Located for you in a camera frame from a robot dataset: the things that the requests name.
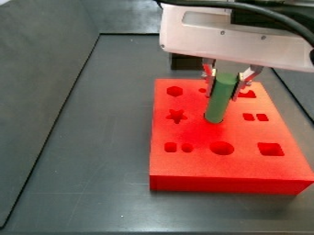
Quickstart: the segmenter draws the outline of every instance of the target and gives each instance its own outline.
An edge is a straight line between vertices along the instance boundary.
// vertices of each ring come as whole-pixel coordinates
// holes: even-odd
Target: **red shape sorter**
[[[204,92],[203,80],[156,79],[151,190],[299,194],[314,173],[262,84],[219,124],[203,118]]]

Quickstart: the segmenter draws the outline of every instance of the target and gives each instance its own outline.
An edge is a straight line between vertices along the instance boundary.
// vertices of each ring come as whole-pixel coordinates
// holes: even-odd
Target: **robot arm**
[[[215,89],[216,59],[250,64],[247,70],[238,74],[228,97],[232,100],[262,72],[263,66],[314,73],[314,34],[288,17],[260,7],[226,1],[157,2],[163,3],[160,47],[171,53],[203,57],[207,96]],[[238,9],[238,6],[287,23],[288,29],[298,34],[282,29],[234,25],[228,8]]]

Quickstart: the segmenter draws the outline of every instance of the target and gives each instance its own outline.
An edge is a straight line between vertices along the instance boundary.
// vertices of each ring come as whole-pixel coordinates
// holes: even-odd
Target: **green cylinder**
[[[204,118],[211,123],[219,123],[231,100],[231,94],[236,85],[236,76],[230,73],[219,73],[214,84],[214,90],[208,99]]]

